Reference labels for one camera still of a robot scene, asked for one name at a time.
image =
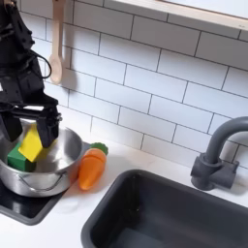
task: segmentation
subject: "stainless steel bowl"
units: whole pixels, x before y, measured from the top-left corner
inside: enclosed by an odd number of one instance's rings
[[[50,197],[67,190],[78,177],[78,162],[83,142],[74,131],[60,127],[59,138],[47,157],[37,163],[34,172],[15,170],[7,165],[7,156],[23,140],[30,124],[23,123],[23,133],[8,142],[0,131],[0,178],[11,191],[25,197]]]

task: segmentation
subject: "faucet spout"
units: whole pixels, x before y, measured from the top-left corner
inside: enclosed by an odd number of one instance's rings
[[[248,116],[230,120],[220,126],[213,134],[205,153],[197,157],[192,168],[192,183],[201,190],[212,190],[215,185],[231,189],[238,163],[225,166],[220,159],[227,139],[240,132],[248,131]]]
[[[213,134],[205,152],[205,161],[209,164],[218,163],[227,139],[236,133],[245,131],[248,131],[248,117],[239,117],[224,123]]]

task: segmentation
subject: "sink basin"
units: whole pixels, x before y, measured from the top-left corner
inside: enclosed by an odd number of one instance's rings
[[[85,223],[81,241],[84,248],[248,248],[248,209],[129,170]]]

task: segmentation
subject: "wall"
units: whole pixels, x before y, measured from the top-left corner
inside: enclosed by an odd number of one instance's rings
[[[51,0],[21,0],[49,58]],[[68,0],[64,78],[46,82],[64,122],[191,167],[225,121],[248,115],[248,33],[106,0]],[[248,135],[222,152],[248,174]]]

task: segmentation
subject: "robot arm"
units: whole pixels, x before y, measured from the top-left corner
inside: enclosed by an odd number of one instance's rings
[[[31,50],[32,32],[23,23],[16,0],[0,0],[0,129],[9,141],[22,133],[20,119],[37,122],[44,148],[58,137],[61,115],[58,101],[44,93],[38,63],[39,55]],[[32,110],[26,107],[43,107]]]

